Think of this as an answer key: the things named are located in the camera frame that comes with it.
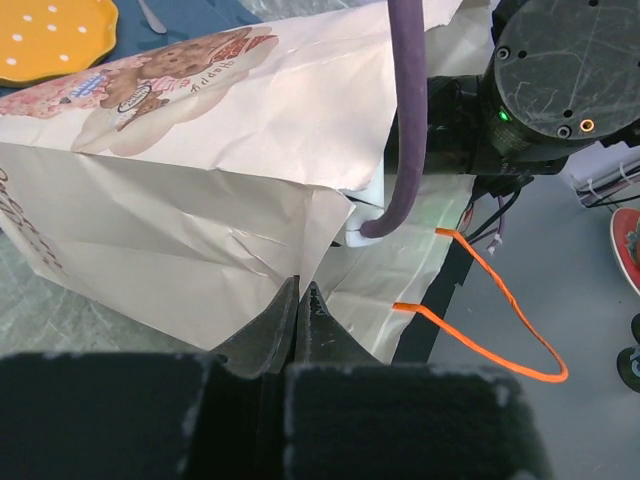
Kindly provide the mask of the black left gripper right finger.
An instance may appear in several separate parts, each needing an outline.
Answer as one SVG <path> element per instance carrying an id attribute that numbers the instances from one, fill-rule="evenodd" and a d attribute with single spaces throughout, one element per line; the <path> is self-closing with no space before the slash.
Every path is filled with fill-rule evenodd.
<path id="1" fill-rule="evenodd" d="M 297 313 L 294 341 L 296 369 L 381 366 L 331 314 L 320 287 L 311 282 Z"/>

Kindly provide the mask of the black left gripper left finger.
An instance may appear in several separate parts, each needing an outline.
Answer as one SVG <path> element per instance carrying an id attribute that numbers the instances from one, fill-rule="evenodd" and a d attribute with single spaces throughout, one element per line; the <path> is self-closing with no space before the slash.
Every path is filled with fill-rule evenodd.
<path id="1" fill-rule="evenodd" d="M 241 378 L 258 378 L 284 365 L 295 333 L 299 277 L 288 278 L 269 305 L 253 320 L 212 350 L 225 368 Z"/>

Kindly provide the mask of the beige paper takeout bag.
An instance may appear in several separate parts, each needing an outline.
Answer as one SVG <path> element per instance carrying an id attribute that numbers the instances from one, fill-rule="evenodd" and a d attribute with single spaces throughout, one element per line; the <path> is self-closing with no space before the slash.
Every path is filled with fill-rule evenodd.
<path id="1" fill-rule="evenodd" d="M 435 176 L 381 239 L 384 146 L 406 145 L 423 105 L 396 99 L 401 41 L 447 25 L 456 1 L 393 1 L 252 27 L 244 53 L 165 91 L 38 116 L 1 103 L 1 227 L 39 277 L 193 346 L 212 349 L 290 277 L 319 269 L 329 305 L 389 361 L 419 288 L 471 194 Z"/>

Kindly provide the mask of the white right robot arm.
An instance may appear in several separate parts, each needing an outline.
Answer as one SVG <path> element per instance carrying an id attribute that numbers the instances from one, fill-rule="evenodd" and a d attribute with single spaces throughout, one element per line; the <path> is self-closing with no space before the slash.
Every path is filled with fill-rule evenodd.
<path id="1" fill-rule="evenodd" d="M 593 144 L 638 145 L 636 1 L 502 1 L 492 21 L 484 73 L 428 82 L 426 173 L 507 195 Z"/>

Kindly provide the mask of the red rimmed plate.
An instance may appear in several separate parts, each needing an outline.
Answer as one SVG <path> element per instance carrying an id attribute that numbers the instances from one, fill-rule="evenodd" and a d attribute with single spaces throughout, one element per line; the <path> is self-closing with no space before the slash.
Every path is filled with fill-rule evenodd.
<path id="1" fill-rule="evenodd" d="M 611 217 L 609 234 L 614 258 L 624 278 L 639 294 L 639 210 L 617 209 Z"/>

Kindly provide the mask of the blue alphabet cloth mat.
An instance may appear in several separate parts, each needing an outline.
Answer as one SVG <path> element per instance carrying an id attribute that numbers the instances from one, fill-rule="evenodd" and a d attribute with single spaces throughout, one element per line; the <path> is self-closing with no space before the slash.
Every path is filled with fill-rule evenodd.
<path id="1" fill-rule="evenodd" d="M 17 104 L 38 116 L 77 103 L 111 107 L 137 87 L 165 91 L 246 50 L 252 27 L 261 20 L 237 1 L 150 1 L 167 28 L 152 31 L 135 1 L 117 1 L 119 14 L 109 36 L 115 47 L 77 77 L 53 79 L 31 89 L 1 89 L 4 110 Z"/>

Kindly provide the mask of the silver spoon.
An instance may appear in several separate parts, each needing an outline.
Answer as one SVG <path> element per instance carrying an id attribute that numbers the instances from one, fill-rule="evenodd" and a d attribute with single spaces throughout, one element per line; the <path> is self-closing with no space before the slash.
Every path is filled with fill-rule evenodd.
<path id="1" fill-rule="evenodd" d="M 156 34 L 164 35 L 167 33 L 166 27 L 159 20 L 159 18 L 155 15 L 155 13 L 150 9 L 147 3 L 144 0 L 137 0 L 139 8 L 149 26 L 149 28 Z"/>

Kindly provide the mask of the orange polka dot plate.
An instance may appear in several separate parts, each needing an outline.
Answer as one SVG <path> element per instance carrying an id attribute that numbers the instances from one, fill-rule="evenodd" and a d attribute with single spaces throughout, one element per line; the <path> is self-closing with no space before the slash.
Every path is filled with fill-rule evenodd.
<path id="1" fill-rule="evenodd" d="M 2 0 L 1 85 L 90 68 L 116 46 L 119 10 L 102 0 Z"/>

